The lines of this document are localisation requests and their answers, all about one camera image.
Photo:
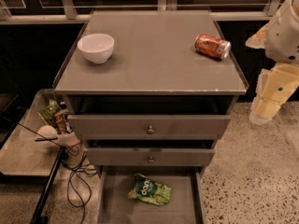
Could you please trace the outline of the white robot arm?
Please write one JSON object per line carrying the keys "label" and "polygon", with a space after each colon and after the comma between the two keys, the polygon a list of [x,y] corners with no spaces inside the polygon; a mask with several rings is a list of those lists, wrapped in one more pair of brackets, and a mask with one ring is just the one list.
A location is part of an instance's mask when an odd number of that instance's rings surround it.
{"label": "white robot arm", "polygon": [[285,0],[246,46],[264,49],[265,55],[276,62],[270,70],[261,70],[250,109],[250,121],[262,125],[299,87],[299,0]]}

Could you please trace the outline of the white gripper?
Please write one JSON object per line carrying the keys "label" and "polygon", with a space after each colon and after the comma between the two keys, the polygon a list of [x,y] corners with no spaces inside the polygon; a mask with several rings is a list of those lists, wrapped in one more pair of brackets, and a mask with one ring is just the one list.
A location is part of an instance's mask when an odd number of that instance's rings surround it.
{"label": "white gripper", "polygon": [[258,125],[270,121],[299,87],[299,0],[285,0],[268,24],[247,39],[252,49],[265,49],[268,58],[280,62],[258,77],[249,120]]}

